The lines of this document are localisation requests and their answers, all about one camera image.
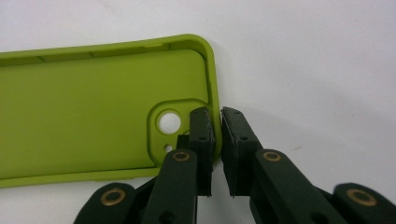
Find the white surface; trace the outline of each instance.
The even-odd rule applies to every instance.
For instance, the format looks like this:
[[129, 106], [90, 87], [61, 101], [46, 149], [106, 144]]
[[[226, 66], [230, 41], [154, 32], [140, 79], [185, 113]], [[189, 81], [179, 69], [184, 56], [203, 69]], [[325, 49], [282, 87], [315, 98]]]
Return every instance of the white surface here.
[[[265, 147], [327, 191], [356, 182], [396, 203], [395, 24], [392, 0], [3, 0], [0, 52], [201, 35], [221, 106], [243, 111]], [[0, 189], [0, 223], [72, 223], [104, 184]], [[218, 164], [198, 223], [254, 223], [248, 199], [228, 195]]]

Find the clamp jaw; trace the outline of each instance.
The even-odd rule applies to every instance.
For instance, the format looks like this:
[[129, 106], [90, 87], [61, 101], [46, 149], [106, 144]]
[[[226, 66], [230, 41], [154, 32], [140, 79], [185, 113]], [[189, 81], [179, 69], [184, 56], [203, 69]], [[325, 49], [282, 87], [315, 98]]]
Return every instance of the clamp jaw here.
[[[231, 196], [249, 196], [256, 223], [396, 223], [396, 206], [364, 186], [313, 186], [282, 152], [264, 149], [242, 112], [222, 109], [224, 163]], [[97, 190], [75, 224], [196, 223], [197, 196], [211, 195], [215, 139], [206, 108], [191, 112], [157, 177], [138, 189], [113, 183]]]

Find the silicone phone case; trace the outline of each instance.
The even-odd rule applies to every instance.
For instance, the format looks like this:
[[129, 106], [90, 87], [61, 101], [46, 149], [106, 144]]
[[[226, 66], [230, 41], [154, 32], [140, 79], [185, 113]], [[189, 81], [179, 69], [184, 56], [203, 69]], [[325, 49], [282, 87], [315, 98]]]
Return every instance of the silicone phone case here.
[[197, 35], [1, 53], [0, 187], [156, 175], [201, 106], [217, 158], [214, 55]]

